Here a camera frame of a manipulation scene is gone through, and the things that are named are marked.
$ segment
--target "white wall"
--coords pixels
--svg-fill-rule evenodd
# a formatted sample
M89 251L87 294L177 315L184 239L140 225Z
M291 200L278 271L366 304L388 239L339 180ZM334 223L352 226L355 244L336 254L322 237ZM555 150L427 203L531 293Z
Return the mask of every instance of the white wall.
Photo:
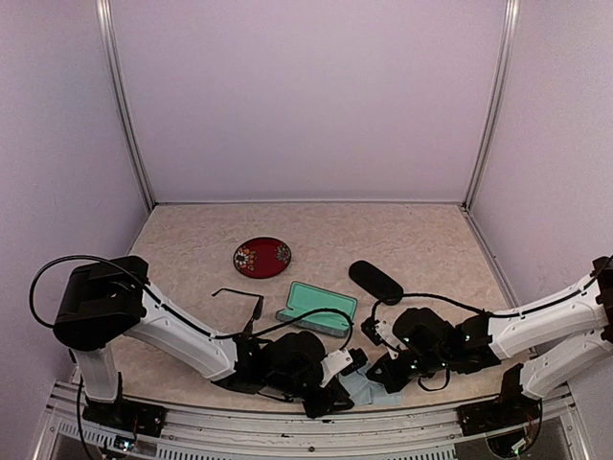
M26 458L64 347L28 310L50 259L119 256L146 212L115 113L91 0L0 2L0 457ZM69 266L41 280L55 319Z
M613 3L522 2L475 217L522 302L613 253ZM596 459L613 451L613 359L571 381Z
M159 201L461 201L505 0L113 1Z

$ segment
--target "red decorative dish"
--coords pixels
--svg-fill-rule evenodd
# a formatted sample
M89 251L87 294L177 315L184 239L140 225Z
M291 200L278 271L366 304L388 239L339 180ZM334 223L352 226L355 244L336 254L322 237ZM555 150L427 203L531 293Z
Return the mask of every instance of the red decorative dish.
M287 244L276 238L254 238L241 244L232 256L239 273L249 278L271 278L284 271L291 261Z

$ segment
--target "beige table surface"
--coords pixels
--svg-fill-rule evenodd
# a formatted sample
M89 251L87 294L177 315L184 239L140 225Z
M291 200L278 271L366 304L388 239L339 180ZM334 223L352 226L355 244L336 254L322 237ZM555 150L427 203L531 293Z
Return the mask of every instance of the beige table surface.
M242 243L257 236L286 242L292 262L269 280L252 280L233 267ZM405 291L446 295L488 310L505 308L502 294L459 209L452 205L283 203L158 206L133 247L149 263L149 277L170 299L204 323L222 332L243 328L253 299L234 294L211 297L219 288L235 288L265 296L262 319L255 331L277 321L292 281L358 299L351 347L361 347L371 362L385 349L375 347L359 331L374 298L352 282L349 266L365 259L387 272ZM462 322L469 312L428 300L405 300L381 306L380 317L394 320L408 307L428 307L450 321ZM289 327L272 338L296 331ZM328 350L342 339L319 334ZM128 337L113 342L117 367L127 395L205 407L257 411L302 411L296 404L223 390L186 364ZM447 389L426 393L413 381L405 387L405 407L449 403L499 391L503 372L515 361L470 376L452 375ZM438 386L440 375L427 382ZM365 406L354 410L380 409Z

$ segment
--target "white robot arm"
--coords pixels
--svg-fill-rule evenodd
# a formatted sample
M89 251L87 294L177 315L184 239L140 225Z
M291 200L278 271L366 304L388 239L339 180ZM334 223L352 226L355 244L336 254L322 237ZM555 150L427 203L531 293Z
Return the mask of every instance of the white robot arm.
M134 420L157 420L146 422L142 432L159 435L163 408L123 398L121 374L107 346L121 334L180 359L222 388L246 394L260 394L268 388L286 401L300 400L310 418L353 407L336 375L364 365L366 356L361 350L347 350L344 345L327 354L321 340L308 331L287 333L275 341L261 339L288 323L253 333L263 297L232 289L221 290L258 297L258 304L242 332L220 333L180 309L151 283L144 260L135 256L113 261L68 256L58 261L79 258L97 262L73 270L53 330L79 365L87 397L86 420L130 431ZM36 275L34 284L46 267ZM352 323L338 310L318 309L306 314L318 311L341 314Z
M430 309L407 309L393 326L384 324L375 319L379 301L362 324L362 331L373 343L385 344L388 353L367 376L391 393L411 380L430 378L441 370L471 374L536 345L563 339L544 355L507 371L494 402L459 409L466 435L525 421L526 413L552 389L613 355L611 260L597 259L591 275L513 310L490 312L436 294L404 294L437 298L478 313L455 327Z

